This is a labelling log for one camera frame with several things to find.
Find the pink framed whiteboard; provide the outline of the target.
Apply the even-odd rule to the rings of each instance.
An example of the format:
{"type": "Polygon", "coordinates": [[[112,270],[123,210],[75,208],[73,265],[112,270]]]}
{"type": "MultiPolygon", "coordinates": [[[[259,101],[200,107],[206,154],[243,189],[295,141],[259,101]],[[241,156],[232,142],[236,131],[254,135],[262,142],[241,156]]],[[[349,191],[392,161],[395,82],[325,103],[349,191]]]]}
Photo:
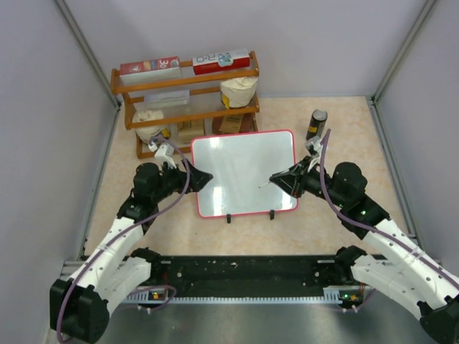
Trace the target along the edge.
{"type": "Polygon", "coordinates": [[[292,211],[298,200],[273,183],[258,188],[274,173],[293,166],[295,141],[290,130],[260,131],[196,138],[194,167],[214,178],[197,194],[202,218],[292,211]]]}

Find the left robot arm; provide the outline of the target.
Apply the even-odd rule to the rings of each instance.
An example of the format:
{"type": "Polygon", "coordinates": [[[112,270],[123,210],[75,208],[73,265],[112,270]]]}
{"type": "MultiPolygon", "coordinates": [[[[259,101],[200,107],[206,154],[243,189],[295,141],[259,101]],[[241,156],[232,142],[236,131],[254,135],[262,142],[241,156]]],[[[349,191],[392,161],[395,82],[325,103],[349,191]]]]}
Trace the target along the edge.
{"type": "Polygon", "coordinates": [[[127,258],[128,250],[163,212],[158,205],[173,193],[180,197],[201,191],[213,175],[187,159],[184,170],[174,164],[143,163],[133,188],[94,252],[67,279],[57,279],[49,291],[49,322],[60,343],[74,338],[96,343],[116,308],[141,283],[155,284],[162,266],[151,259],[127,258]]]}

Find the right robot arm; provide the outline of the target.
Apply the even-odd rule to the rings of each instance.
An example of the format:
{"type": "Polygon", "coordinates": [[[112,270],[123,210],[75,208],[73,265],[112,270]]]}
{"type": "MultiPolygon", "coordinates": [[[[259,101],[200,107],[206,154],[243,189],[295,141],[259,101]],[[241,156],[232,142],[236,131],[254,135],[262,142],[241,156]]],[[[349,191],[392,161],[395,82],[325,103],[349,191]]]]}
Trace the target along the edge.
{"type": "Polygon", "coordinates": [[[458,276],[431,258],[367,196],[360,167],[343,162],[329,176],[322,164],[306,156],[269,181],[296,199],[310,193],[326,200],[348,231],[389,261],[378,263],[358,248],[345,249],[350,258],[334,267],[340,282],[356,280],[380,291],[410,312],[436,343],[458,342],[458,276]]]}

